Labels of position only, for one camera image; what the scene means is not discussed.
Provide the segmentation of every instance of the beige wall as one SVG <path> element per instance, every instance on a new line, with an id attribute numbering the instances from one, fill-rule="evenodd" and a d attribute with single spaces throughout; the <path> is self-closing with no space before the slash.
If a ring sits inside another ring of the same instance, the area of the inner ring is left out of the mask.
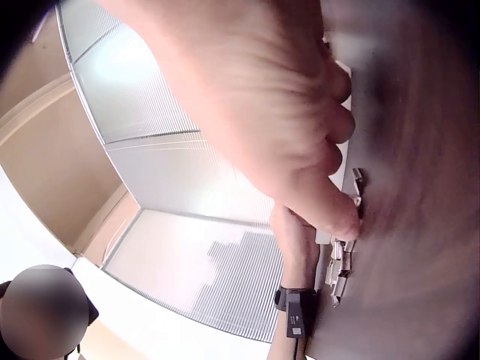
<path id="1" fill-rule="evenodd" d="M 0 146 L 0 163 L 28 206 L 70 250 L 121 185 L 75 91 Z"/>
<path id="2" fill-rule="evenodd" d="M 146 360 L 147 357 L 118 337 L 98 319 L 88 328 L 80 343 L 86 360 Z"/>
<path id="3" fill-rule="evenodd" d="M 97 266 L 100 266 L 104 260 L 104 255 L 112 249 L 122 232 L 130 224 L 135 214 L 140 210 L 139 205 L 132 194 L 126 191 L 119 202 L 115 205 L 108 215 L 97 228 L 91 241 L 83 252 L 85 257 Z"/>
<path id="4" fill-rule="evenodd" d="M 35 43 L 26 42 L 0 86 L 0 117 L 31 93 L 68 73 L 55 11 L 51 11 Z"/>

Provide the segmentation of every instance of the metal clip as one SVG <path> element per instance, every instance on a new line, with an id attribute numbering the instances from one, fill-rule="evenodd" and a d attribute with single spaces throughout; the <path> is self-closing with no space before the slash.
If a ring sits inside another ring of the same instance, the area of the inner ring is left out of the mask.
<path id="1" fill-rule="evenodd" d="M 363 175 L 359 168 L 353 168 L 353 185 L 357 196 L 353 197 L 353 202 L 358 208 L 362 201 L 363 194 Z M 352 270 L 352 251 L 355 246 L 355 240 L 343 242 L 335 239 L 330 260 L 327 267 L 327 274 L 325 283 L 333 287 L 330 298 L 332 299 L 333 307 L 340 305 L 340 299 L 343 295 L 348 276 Z"/>
<path id="2" fill-rule="evenodd" d="M 352 172 L 353 172 L 353 186 L 355 187 L 357 196 L 361 197 L 363 193 L 363 175 L 361 174 L 359 168 L 353 168 Z"/>
<path id="3" fill-rule="evenodd" d="M 335 239 L 335 242 L 333 243 L 332 259 L 342 260 L 342 254 L 343 244 L 340 240 Z"/>

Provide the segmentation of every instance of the skin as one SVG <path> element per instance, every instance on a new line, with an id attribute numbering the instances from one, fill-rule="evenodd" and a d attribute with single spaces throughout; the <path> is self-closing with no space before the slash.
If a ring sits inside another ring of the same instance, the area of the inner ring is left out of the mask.
<path id="1" fill-rule="evenodd" d="M 99 0 L 151 49 L 210 143 L 260 191 L 342 240 L 352 200 L 329 180 L 353 133 L 347 74 L 315 0 Z"/>
<path id="2" fill-rule="evenodd" d="M 275 205 L 270 215 L 278 247 L 282 253 L 284 270 L 281 285 L 284 288 L 313 288 L 320 246 L 315 243 L 315 228 L 282 205 Z M 286 313 L 278 312 L 275 334 L 267 360 L 290 360 L 295 340 L 287 338 Z M 306 340 L 300 339 L 297 360 L 303 360 Z"/>

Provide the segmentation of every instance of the table surface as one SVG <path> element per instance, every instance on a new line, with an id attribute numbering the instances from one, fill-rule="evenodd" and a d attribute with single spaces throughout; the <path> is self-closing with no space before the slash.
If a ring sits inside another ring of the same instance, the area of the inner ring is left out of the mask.
<path id="1" fill-rule="evenodd" d="M 367 184 L 354 272 L 339 307 L 324 288 L 307 354 L 450 359 L 479 324 L 478 73 L 431 17 L 363 3 L 323 9 L 353 70 L 343 190 L 353 167 Z"/>

